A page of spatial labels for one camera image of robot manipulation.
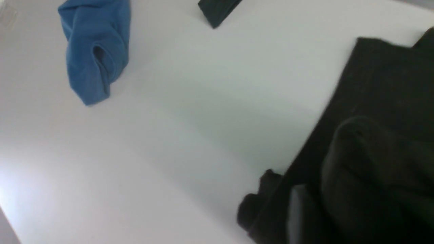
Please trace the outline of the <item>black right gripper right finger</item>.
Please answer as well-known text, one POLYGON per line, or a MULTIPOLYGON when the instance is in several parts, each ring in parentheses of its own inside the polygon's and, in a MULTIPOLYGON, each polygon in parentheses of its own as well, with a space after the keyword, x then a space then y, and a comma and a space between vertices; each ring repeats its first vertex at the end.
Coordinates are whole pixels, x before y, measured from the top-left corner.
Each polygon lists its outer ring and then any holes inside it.
POLYGON ((317 203, 305 184, 291 190, 287 239, 289 244, 317 243, 317 203))

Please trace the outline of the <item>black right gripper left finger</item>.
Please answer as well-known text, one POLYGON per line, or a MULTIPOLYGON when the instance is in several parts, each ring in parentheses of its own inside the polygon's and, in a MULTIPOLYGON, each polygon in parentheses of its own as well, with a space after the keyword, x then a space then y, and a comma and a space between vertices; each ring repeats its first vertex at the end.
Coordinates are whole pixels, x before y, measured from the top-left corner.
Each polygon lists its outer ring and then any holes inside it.
POLYGON ((263 221, 260 217, 262 210, 267 207, 267 203, 283 178, 282 174, 274 172, 272 169, 266 170, 259 178, 258 191, 247 194, 239 204, 237 212, 237 224, 246 232, 256 229, 256 222, 260 220, 263 226, 268 228, 275 227, 272 221, 263 221))

